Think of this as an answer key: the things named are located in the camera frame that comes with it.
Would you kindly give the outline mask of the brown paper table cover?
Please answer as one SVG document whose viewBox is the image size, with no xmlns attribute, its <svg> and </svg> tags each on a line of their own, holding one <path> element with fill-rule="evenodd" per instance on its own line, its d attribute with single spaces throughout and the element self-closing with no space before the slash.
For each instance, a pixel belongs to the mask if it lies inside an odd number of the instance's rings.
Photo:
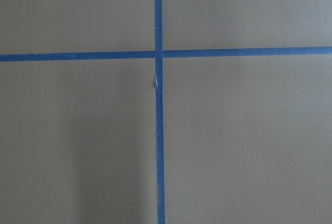
<svg viewBox="0 0 332 224">
<path fill-rule="evenodd" d="M 1 223 L 331 223 L 331 0 L 1 0 Z"/>
</svg>

